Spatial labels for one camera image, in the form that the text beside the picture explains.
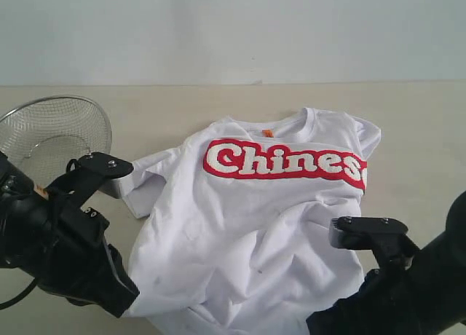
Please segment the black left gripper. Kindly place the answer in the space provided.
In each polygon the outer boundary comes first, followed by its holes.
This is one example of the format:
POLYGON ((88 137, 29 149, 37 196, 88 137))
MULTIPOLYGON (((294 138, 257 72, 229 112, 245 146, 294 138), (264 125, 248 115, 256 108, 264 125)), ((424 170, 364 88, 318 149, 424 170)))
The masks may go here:
POLYGON ((106 241, 108 226, 99 212, 69 201, 22 200, 21 269, 47 293, 120 318, 140 291, 106 241))

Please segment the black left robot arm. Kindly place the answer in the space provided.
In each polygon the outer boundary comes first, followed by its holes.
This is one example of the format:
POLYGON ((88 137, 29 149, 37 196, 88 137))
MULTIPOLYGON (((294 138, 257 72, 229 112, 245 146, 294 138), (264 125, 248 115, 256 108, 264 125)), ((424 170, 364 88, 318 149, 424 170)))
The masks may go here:
POLYGON ((83 307, 95 304, 119 318, 140 291, 119 251, 106 242, 108 220, 83 204, 106 182, 133 171, 131 163, 93 152, 71 159, 63 175, 42 189, 1 155, 1 268, 33 280, 5 310, 35 288, 83 307))

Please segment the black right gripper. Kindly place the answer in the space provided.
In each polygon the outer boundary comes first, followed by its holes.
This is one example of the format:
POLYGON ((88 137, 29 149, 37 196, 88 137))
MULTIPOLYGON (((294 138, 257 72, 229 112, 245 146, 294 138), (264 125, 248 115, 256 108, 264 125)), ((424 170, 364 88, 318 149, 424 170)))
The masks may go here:
POLYGON ((331 308, 313 312, 310 335, 436 334, 437 273, 414 265, 390 274, 372 269, 356 301, 340 299, 331 308))

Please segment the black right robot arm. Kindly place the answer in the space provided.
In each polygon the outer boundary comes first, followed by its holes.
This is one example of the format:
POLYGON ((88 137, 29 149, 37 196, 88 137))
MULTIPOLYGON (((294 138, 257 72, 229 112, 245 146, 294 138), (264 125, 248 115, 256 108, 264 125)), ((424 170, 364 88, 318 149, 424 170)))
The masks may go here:
POLYGON ((311 334, 441 334, 465 323, 465 195, 425 247, 407 232, 393 218, 333 219, 331 246, 371 251, 378 266, 356 293, 307 318, 311 334))

